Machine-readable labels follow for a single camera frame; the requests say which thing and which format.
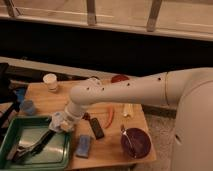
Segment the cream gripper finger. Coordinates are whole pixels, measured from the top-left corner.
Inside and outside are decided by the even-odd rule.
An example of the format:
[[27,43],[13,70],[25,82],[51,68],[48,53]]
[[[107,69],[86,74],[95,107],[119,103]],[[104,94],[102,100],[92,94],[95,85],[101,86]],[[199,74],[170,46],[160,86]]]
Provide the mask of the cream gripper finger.
[[62,122],[60,128],[65,132],[72,132],[74,130],[74,127],[66,122]]

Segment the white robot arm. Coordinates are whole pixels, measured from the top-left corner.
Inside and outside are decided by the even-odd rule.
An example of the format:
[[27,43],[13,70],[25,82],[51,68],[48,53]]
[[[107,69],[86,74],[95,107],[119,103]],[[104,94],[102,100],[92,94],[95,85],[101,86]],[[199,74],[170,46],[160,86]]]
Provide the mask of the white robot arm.
[[100,102],[168,106],[177,110],[171,171],[213,171],[213,68],[195,68],[103,85],[96,78],[75,84],[65,119],[78,123]]

